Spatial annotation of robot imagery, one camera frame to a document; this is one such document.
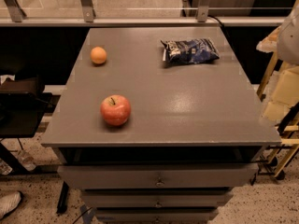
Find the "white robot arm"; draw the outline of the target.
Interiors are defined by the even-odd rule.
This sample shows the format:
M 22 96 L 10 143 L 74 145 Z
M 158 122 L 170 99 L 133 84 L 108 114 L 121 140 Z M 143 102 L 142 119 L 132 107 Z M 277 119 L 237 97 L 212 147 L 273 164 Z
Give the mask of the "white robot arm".
M 280 60 L 299 64 L 299 7 L 295 7 L 281 24 L 277 42 Z

